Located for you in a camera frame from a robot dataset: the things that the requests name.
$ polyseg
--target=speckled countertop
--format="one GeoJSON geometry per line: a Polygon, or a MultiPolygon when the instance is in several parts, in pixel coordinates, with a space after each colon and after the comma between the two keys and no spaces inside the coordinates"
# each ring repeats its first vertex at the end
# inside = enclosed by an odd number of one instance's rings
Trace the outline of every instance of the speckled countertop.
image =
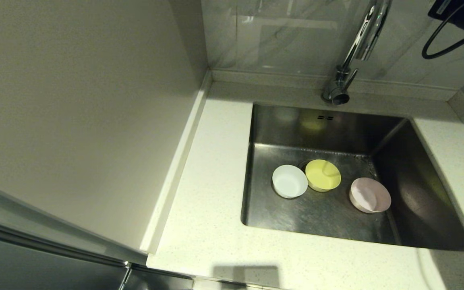
{"type": "Polygon", "coordinates": [[[464,290],[464,252],[243,225],[253,102],[410,118],[464,215],[464,125],[444,101],[352,94],[330,107],[311,89],[216,82],[147,266],[295,290],[464,290]]]}

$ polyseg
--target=stainless steel sink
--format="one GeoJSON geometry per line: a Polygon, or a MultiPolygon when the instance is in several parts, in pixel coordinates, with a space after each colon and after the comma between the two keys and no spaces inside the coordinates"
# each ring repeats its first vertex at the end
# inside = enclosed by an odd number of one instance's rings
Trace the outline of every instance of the stainless steel sink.
{"type": "Polygon", "coordinates": [[[241,214],[243,224],[344,239],[464,251],[464,227],[409,120],[254,105],[241,214]],[[341,184],[284,199],[271,184],[278,166],[332,162],[341,184]],[[359,177],[379,180],[392,206],[357,210],[348,199],[359,177]]]}

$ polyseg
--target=backsplash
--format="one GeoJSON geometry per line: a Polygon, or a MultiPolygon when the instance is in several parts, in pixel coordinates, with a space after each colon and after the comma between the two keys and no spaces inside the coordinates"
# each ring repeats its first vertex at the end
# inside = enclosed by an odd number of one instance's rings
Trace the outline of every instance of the backsplash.
{"type": "MultiPolygon", "coordinates": [[[[350,47],[368,0],[201,0],[212,68],[332,75],[350,47]]],[[[464,85],[464,46],[433,60],[422,47],[440,24],[427,16],[433,1],[396,0],[358,78],[440,86],[464,85]]],[[[464,37],[448,24],[429,53],[464,37]]]]}

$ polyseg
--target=faucet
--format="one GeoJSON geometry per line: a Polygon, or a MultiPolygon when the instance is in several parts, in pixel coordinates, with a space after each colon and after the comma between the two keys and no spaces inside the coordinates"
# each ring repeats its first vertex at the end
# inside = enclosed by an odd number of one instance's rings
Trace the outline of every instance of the faucet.
{"type": "Polygon", "coordinates": [[[343,64],[336,67],[335,78],[331,79],[323,90],[322,99],[324,101],[341,105],[350,100],[348,87],[359,71],[356,68],[350,73],[350,64],[354,58],[368,60],[383,29],[391,5],[392,0],[370,0],[361,27],[359,27],[343,64]]]}

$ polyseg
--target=yellow bowl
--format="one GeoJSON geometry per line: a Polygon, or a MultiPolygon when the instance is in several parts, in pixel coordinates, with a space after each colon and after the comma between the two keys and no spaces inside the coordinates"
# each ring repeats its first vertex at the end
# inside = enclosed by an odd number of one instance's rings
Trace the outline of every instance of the yellow bowl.
{"type": "Polygon", "coordinates": [[[334,164],[326,160],[313,160],[305,167],[305,176],[311,189],[324,193],[341,183],[341,174],[334,164]]]}

